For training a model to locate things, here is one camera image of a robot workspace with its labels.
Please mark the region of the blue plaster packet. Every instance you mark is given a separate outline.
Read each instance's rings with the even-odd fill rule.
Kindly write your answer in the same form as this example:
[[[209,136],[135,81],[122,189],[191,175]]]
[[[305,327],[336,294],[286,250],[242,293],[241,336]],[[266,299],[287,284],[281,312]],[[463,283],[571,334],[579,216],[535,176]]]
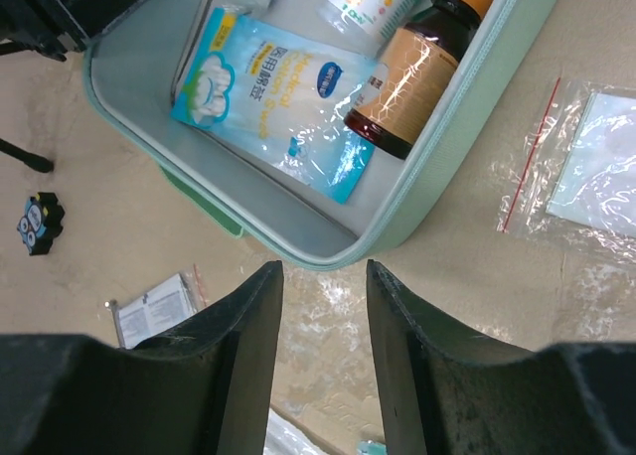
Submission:
[[[171,115],[343,204],[373,155],[344,118],[374,65],[216,8]]]

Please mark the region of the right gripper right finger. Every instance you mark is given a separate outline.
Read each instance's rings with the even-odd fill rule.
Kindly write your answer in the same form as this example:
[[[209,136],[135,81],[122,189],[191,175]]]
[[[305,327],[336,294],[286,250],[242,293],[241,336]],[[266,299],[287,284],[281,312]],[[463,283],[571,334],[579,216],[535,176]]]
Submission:
[[[631,454],[635,347],[531,352],[431,305],[381,263],[367,308],[391,454]]]

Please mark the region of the teal cotton swab bag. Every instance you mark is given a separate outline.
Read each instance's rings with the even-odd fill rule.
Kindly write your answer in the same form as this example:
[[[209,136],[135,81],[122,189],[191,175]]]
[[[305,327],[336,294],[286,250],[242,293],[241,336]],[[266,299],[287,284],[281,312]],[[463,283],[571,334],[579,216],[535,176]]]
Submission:
[[[384,443],[373,441],[373,440],[363,440],[357,444],[357,454],[358,455],[387,455],[387,447]]]

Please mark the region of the white gauze pad packet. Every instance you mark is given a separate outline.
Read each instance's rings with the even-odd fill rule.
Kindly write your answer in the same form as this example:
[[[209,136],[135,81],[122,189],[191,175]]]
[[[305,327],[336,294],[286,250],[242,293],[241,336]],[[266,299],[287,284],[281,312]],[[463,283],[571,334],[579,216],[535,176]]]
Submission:
[[[327,455],[336,450],[303,426],[288,420],[273,407],[266,425],[264,455]]]

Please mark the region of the clear bottle green label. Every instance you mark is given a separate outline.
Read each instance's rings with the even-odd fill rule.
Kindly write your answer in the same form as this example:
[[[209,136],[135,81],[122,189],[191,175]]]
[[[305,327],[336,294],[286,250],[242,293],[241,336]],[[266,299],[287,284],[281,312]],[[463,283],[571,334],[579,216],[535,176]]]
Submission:
[[[323,20],[359,47],[376,52],[418,0],[324,0]]]

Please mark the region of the brown medicine bottle orange cap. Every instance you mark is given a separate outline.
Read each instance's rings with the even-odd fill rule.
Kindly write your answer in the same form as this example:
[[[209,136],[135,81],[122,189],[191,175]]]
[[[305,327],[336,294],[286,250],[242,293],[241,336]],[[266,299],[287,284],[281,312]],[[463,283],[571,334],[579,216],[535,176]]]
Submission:
[[[344,122],[405,159],[494,0],[431,0],[399,27]]]

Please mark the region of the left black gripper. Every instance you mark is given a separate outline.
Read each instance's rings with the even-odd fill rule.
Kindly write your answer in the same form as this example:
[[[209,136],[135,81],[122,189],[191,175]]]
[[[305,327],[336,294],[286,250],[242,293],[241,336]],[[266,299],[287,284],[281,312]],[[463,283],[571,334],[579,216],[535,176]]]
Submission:
[[[148,0],[1,0],[1,54],[82,53]]]

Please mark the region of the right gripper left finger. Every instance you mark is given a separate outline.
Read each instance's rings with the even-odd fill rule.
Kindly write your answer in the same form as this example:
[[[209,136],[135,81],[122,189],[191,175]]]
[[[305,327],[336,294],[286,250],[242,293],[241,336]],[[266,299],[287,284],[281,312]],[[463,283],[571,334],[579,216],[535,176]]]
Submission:
[[[5,454],[259,454],[283,267],[131,350],[80,334],[1,339]]]

